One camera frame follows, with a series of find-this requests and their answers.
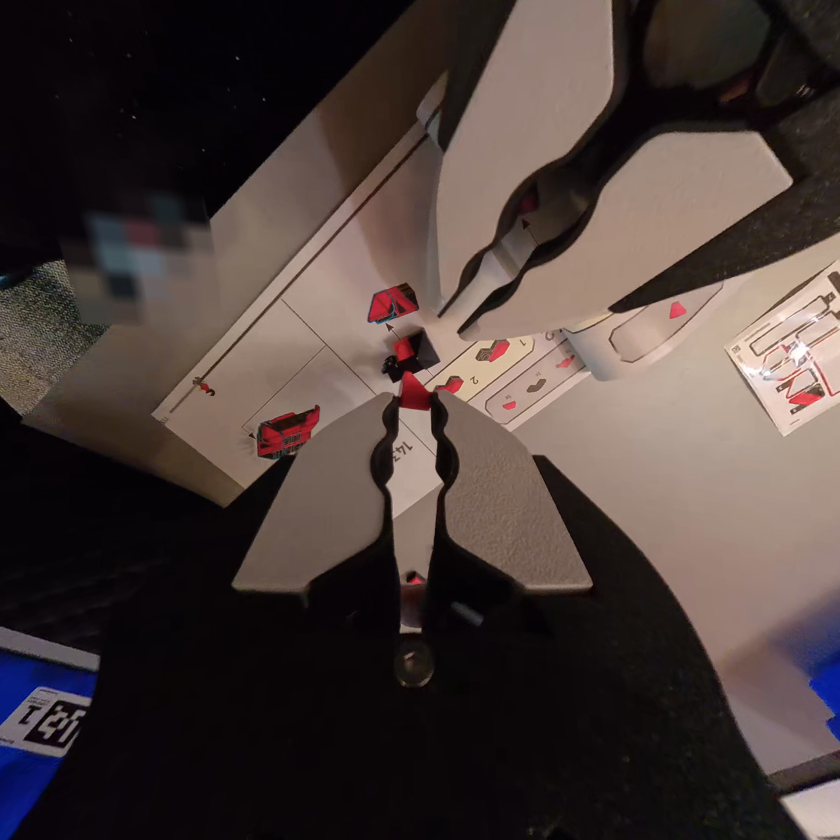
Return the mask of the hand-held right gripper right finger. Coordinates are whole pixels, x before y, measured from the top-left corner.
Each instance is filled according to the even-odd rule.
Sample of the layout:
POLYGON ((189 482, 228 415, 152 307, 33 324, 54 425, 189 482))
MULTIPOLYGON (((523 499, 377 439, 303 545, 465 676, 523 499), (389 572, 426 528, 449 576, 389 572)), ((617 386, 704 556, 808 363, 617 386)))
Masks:
POLYGON ((588 592, 591 575, 526 446, 450 392, 433 394, 430 412, 444 536, 525 592, 588 592))

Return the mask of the white instruction booklet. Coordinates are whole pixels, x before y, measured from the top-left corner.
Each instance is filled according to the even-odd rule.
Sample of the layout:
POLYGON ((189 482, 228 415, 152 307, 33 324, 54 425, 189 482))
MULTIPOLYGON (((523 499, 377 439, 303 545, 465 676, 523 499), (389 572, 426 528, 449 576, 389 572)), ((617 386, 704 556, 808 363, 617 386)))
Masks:
POLYGON ((441 153, 415 124, 153 417, 243 488, 383 392, 394 344, 421 333, 416 378, 509 432, 591 374, 562 331, 468 344, 418 307, 441 153))

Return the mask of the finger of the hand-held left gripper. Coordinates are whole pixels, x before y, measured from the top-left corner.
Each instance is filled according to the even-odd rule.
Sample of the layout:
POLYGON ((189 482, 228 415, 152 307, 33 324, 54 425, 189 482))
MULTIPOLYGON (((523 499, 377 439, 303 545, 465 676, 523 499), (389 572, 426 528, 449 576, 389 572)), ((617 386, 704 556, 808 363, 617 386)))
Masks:
POLYGON ((615 4, 456 2, 440 108, 435 199, 440 317, 471 313, 467 291, 509 230, 526 182, 566 158, 611 107, 615 4))
POLYGON ((756 132, 667 132, 647 140, 603 186, 580 234, 528 269, 512 297, 466 340, 569 327, 618 303, 754 210, 793 176, 756 132))

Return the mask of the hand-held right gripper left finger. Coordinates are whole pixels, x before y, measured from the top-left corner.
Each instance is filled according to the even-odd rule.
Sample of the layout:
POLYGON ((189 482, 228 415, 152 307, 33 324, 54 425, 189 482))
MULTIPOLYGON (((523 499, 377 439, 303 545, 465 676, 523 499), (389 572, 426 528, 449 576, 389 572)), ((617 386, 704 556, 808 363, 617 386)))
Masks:
POLYGON ((293 459, 232 581, 237 592, 305 595, 319 579, 382 560, 398 586, 393 537, 394 394, 375 395, 316 433, 293 459))

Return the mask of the red sloped toy brick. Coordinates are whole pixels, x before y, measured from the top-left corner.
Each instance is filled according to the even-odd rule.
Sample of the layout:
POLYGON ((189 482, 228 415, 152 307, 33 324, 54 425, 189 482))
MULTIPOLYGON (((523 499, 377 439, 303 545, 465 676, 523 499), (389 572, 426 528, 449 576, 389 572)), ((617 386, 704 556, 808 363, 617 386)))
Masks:
POLYGON ((415 374, 406 371, 400 381, 398 402, 402 410, 429 412, 432 405, 432 394, 417 379, 415 374))

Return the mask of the white sticker sheet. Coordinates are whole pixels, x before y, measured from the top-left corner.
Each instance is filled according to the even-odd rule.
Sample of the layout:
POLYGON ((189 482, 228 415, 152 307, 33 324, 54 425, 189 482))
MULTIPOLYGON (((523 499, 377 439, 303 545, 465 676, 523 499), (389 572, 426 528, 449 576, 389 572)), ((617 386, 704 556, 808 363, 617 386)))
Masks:
POLYGON ((726 353, 783 436, 838 406, 838 260, 741 331, 726 353))

